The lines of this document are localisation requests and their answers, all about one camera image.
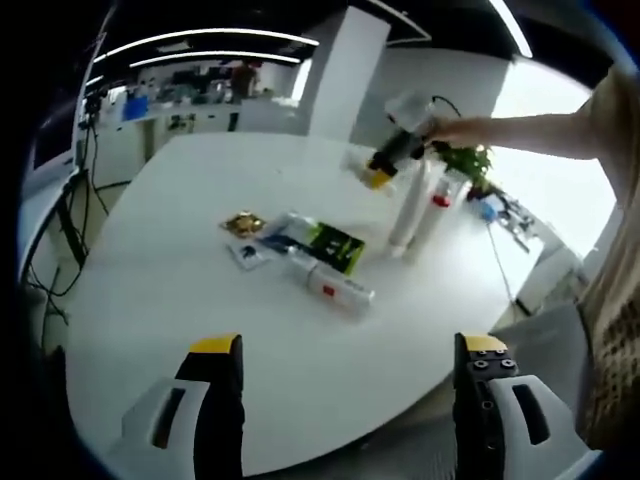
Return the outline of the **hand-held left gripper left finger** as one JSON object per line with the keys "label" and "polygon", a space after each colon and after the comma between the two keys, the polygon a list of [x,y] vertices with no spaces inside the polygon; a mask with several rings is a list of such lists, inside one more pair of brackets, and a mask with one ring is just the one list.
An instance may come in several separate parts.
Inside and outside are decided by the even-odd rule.
{"label": "hand-held left gripper left finger", "polygon": [[240,334],[192,344],[176,374],[123,415],[112,471],[120,479],[241,479],[243,387]]}

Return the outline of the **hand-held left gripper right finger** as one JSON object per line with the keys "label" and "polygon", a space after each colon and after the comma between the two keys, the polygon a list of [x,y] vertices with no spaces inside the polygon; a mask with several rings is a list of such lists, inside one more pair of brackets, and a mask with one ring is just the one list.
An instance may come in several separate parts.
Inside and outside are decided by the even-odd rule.
{"label": "hand-held left gripper right finger", "polygon": [[458,479],[553,479],[575,456],[571,410],[490,335],[454,337]]}

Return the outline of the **person's right hand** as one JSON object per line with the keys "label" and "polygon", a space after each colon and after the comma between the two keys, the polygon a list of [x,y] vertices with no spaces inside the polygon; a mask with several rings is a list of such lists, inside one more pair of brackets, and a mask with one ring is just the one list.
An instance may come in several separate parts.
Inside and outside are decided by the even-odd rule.
{"label": "person's right hand", "polygon": [[436,118],[427,133],[428,143],[442,142],[455,148],[476,147],[483,142],[478,122],[473,118]]}

